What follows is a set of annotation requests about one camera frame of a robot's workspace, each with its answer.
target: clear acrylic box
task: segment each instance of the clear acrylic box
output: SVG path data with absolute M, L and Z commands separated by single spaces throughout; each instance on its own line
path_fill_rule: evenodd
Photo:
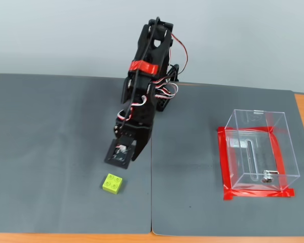
M 299 178 L 285 113 L 234 110 L 224 130 L 232 189 L 282 191 Z

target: gray foam mat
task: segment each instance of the gray foam mat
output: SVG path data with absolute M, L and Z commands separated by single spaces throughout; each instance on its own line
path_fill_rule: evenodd
M 150 232 L 150 143 L 128 170 L 103 162 L 122 87 L 0 75 L 0 232 Z M 118 195 L 102 190 L 108 173 L 123 178 Z
M 233 109 L 286 113 L 300 172 L 296 197 L 223 200 L 216 130 Z M 180 85 L 155 117 L 152 138 L 154 233 L 304 236 L 304 128 L 291 91 Z

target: robotic arm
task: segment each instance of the robotic arm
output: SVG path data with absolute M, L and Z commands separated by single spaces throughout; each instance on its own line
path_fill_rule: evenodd
M 159 17 L 143 27 L 136 55 L 124 80 L 121 102 L 126 108 L 117 115 L 113 128 L 116 139 L 105 158 L 108 164 L 127 169 L 130 160 L 136 160 L 151 137 L 156 110 L 163 111 L 178 91 L 173 82 L 178 81 L 179 65 L 171 65 L 168 70 L 169 50 L 172 37 L 175 38 L 172 28 L 173 24 L 162 22 Z M 168 85 L 173 86 L 174 93 L 167 89 Z

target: lego brick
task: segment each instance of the lego brick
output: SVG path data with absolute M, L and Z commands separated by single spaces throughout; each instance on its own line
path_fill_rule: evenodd
M 117 194 L 121 187 L 122 181 L 122 178 L 108 174 L 105 182 L 102 185 L 102 189 L 109 191 L 110 193 Z

